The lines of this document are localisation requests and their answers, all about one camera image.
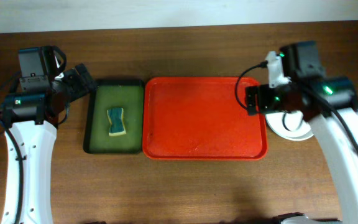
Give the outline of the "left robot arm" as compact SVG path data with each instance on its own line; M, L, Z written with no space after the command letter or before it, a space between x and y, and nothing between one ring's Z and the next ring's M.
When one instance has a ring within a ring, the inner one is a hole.
M5 97L0 110L8 153L2 223L53 222L50 184L58 115L96 88L81 63L55 76L49 89Z

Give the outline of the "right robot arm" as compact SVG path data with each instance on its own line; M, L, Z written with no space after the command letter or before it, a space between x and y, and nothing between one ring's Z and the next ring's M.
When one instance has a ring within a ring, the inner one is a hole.
M358 223L358 97L350 79L304 78L245 88L249 115L279 136L315 137L329 167L342 223Z

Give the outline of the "white plate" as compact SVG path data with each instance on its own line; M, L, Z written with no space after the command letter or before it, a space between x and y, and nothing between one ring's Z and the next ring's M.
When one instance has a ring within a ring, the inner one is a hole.
M303 113L271 113L265 115L270 129L280 137L291 141L304 141L313 137L310 125L303 120Z

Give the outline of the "yellow green sponge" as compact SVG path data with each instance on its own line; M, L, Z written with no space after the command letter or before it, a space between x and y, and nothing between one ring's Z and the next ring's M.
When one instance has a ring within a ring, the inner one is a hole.
M107 110L107 116L110 123L108 131L110 137L122 136L127 133L124 124L123 108L111 108Z

